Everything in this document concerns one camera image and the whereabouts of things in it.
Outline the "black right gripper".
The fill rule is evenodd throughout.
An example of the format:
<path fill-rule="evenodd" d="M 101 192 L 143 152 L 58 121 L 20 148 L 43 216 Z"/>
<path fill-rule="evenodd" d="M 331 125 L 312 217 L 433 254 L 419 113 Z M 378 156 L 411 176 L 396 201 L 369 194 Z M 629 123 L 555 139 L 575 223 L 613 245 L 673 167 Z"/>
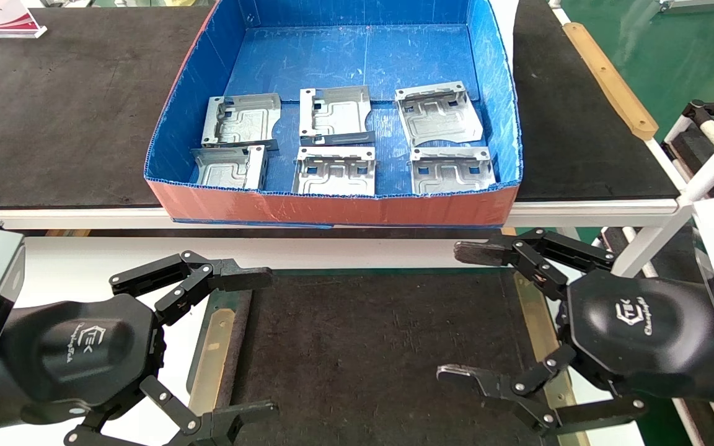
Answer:
<path fill-rule="evenodd" d="M 606 271 L 614 254 L 543 228 L 459 241 L 454 257 L 465 265 L 512 266 L 548 299 L 564 300 L 566 340 L 573 348 L 559 346 L 518 378 L 446 364 L 437 368 L 439 381 L 515 404 L 514 415 L 541 437 L 620 426 L 646 413 L 637 395 L 616 391 L 609 400 L 561 408 L 536 401 L 534 395 L 575 359 L 573 368 L 603 390 L 614 383 L 660 398 L 714 403 L 714 307 L 705 286 L 613 276 Z M 552 260 L 592 272 L 568 286 Z"/>

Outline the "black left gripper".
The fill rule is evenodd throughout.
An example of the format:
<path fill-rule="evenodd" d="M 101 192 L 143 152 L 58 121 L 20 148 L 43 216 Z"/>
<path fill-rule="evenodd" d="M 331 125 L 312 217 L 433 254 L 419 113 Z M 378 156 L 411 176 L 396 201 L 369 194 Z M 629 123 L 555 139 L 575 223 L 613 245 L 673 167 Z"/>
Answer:
<path fill-rule="evenodd" d="M 144 395 L 178 426 L 167 445 L 235 444 L 246 424 L 277 417 L 280 407 L 265 400 L 193 413 L 155 376 L 166 350 L 162 325 L 175 324 L 214 291 L 260 290 L 273 277 L 265 266 L 241 268 L 233 259 L 184 251 L 114 274 L 111 299 L 15 308 L 0 336 L 0 428 L 90 413 L 65 445 L 136 445 L 101 430 Z M 155 313 L 134 299 L 170 285 Z"/>

